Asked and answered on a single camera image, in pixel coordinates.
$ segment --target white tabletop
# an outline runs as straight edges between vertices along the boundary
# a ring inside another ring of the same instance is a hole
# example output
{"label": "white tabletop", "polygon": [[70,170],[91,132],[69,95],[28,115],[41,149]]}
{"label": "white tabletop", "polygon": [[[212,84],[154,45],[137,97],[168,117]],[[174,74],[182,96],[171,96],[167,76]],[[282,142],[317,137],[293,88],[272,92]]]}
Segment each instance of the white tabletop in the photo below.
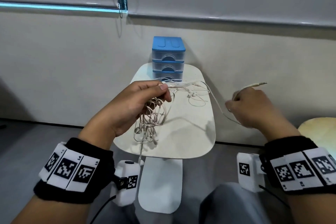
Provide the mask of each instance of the white tabletop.
{"label": "white tabletop", "polygon": [[[152,63],[142,65],[134,75],[133,81],[153,80]],[[184,65],[183,82],[204,82],[201,71]],[[216,140],[215,121],[209,95],[202,96],[205,106],[192,106],[188,102],[188,93],[177,91],[169,115],[163,126],[156,126],[157,145],[146,142],[143,156],[158,158],[196,158],[209,152]],[[123,151],[139,154],[140,144],[133,138],[134,126],[126,133],[114,139],[115,145]]]}

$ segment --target white table base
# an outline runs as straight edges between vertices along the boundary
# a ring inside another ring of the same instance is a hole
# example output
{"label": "white table base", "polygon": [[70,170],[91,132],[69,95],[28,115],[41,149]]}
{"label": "white table base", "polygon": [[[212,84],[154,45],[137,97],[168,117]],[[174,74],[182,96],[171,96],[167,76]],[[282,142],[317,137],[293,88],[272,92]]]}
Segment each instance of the white table base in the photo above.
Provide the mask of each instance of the white table base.
{"label": "white table base", "polygon": [[182,159],[146,157],[143,166],[139,203],[149,212],[170,214],[182,196]]}

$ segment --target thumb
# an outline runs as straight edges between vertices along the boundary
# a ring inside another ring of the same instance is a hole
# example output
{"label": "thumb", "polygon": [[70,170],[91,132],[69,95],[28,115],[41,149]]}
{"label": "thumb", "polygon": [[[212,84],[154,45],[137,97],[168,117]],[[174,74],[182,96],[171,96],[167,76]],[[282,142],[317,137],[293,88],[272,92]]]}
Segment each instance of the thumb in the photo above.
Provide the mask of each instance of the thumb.
{"label": "thumb", "polygon": [[168,85],[164,83],[158,86],[138,91],[136,93],[136,98],[138,101],[145,103],[152,98],[157,98],[165,94],[167,91],[168,91]]}
{"label": "thumb", "polygon": [[229,112],[232,112],[232,109],[235,108],[236,104],[237,104],[237,101],[232,101],[232,100],[228,100],[225,102],[225,106],[229,110]]}

